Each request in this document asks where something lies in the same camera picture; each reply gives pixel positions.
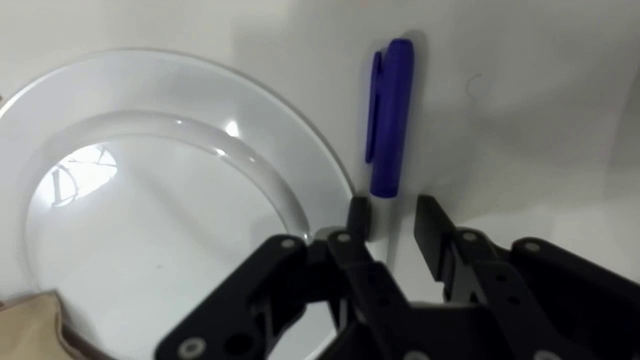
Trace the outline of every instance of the fabric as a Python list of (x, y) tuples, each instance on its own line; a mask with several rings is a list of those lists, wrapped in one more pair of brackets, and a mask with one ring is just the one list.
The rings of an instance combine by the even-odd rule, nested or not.
[(45, 292), (0, 311), (2, 360), (83, 360), (61, 337), (61, 306)]

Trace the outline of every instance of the blue marker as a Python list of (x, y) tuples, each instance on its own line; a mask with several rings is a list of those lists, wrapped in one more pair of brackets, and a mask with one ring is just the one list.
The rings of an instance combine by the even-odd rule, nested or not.
[(395, 38), (372, 64), (366, 163), (372, 164), (370, 193), (397, 196), (408, 104), (413, 79), (413, 44)]

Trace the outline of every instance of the plate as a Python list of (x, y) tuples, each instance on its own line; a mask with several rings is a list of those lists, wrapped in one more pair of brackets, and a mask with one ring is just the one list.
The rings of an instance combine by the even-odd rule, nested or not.
[[(68, 325), (113, 358), (151, 358), (263, 239), (340, 227), (351, 195), (281, 100), (149, 50), (17, 92), (0, 113), (0, 169), (2, 297), (55, 291)], [(288, 353), (328, 331), (313, 322)]]

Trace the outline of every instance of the bolt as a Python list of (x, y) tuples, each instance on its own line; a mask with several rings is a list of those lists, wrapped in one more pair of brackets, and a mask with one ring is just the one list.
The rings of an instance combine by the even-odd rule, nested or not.
[(429, 360), (427, 354), (418, 353), (418, 351), (409, 351), (401, 356), (401, 360)]
[(179, 360), (196, 360), (205, 353), (203, 339), (188, 339), (179, 344), (177, 356)]
[(295, 246), (295, 242), (293, 242), (293, 240), (289, 240), (289, 239), (286, 239), (286, 240), (281, 240), (281, 242), (279, 242), (279, 246), (281, 246), (281, 248), (293, 248), (293, 246)]
[(477, 234), (476, 233), (461, 233), (461, 239), (467, 240), (467, 242), (476, 242)]
[(536, 244), (536, 242), (526, 242), (523, 248), (529, 251), (529, 253), (539, 253), (542, 251), (539, 244)]
[(345, 234), (345, 233), (337, 234), (337, 242), (350, 242), (350, 240), (351, 240), (350, 234)]
[(550, 353), (550, 351), (537, 351), (534, 354), (534, 360), (562, 360), (555, 353)]

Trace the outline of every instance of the white table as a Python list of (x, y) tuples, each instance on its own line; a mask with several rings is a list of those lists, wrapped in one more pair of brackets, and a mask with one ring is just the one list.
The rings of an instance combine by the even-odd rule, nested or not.
[(279, 95), (366, 190), (370, 57), (408, 35), (418, 79), (394, 272), (440, 299), (416, 195), (497, 244), (542, 237), (640, 281), (638, 0), (0, 2), (0, 95), (108, 49), (161, 49)]

